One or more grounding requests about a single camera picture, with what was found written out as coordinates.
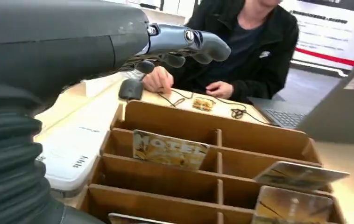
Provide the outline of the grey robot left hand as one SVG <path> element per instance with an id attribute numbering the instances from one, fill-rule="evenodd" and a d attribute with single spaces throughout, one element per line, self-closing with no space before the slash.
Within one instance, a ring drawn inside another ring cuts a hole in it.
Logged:
<path id="1" fill-rule="evenodd" d="M 43 109 L 82 80 L 143 60 L 224 61 L 230 48 L 192 28 L 150 24 L 139 8 L 103 0 L 0 0 L 0 107 Z"/>

